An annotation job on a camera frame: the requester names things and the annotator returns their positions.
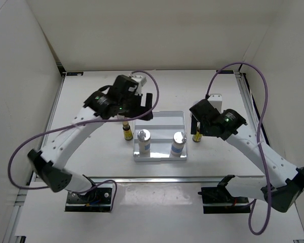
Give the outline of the white silver-cap bottle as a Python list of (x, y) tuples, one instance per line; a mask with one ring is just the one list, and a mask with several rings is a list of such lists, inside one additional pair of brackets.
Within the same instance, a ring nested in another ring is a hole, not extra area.
[(147, 129), (139, 130), (137, 133), (139, 152), (142, 154), (149, 153), (151, 133)]
[(183, 148), (186, 144), (186, 134), (184, 132), (176, 132), (173, 135), (171, 153), (175, 156), (180, 156), (182, 154)]

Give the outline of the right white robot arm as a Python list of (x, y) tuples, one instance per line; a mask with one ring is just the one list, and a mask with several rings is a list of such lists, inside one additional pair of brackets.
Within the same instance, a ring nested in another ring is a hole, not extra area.
[(266, 201), (278, 212), (287, 212), (304, 191), (304, 167), (298, 168), (267, 144), (261, 144), (247, 121), (233, 109), (219, 112), (203, 99), (189, 110), (192, 134), (197, 132), (199, 125), (203, 136), (222, 139), (243, 153), (263, 173), (268, 173), (264, 178), (225, 176), (215, 188), (217, 199), (228, 203), (235, 197), (249, 197)]

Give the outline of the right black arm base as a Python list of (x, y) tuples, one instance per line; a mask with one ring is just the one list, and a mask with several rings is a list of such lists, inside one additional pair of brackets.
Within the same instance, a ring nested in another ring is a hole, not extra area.
[(250, 205), (247, 197), (233, 197), (226, 186), (235, 178), (225, 176), (215, 187), (202, 187), (198, 192), (201, 196), (204, 214), (248, 214)]

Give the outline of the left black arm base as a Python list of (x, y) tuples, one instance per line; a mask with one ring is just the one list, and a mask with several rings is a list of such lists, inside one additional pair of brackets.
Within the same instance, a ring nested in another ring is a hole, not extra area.
[(98, 187), (84, 195), (68, 194), (64, 211), (110, 213), (113, 210), (117, 189), (118, 186), (114, 180), (106, 180), (98, 183)]

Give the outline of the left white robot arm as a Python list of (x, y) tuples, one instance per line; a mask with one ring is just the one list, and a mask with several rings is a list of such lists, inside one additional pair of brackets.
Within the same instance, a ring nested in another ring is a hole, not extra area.
[(79, 195), (86, 203), (96, 197), (94, 183), (84, 175), (66, 169), (73, 153), (90, 135), (116, 116), (121, 121), (153, 118), (151, 93), (147, 93), (145, 105), (141, 104), (142, 87), (146, 77), (118, 75), (110, 86), (93, 92), (73, 119), (70, 128), (63, 130), (41, 150), (31, 150), (28, 159), (34, 171), (53, 192), (66, 190)]

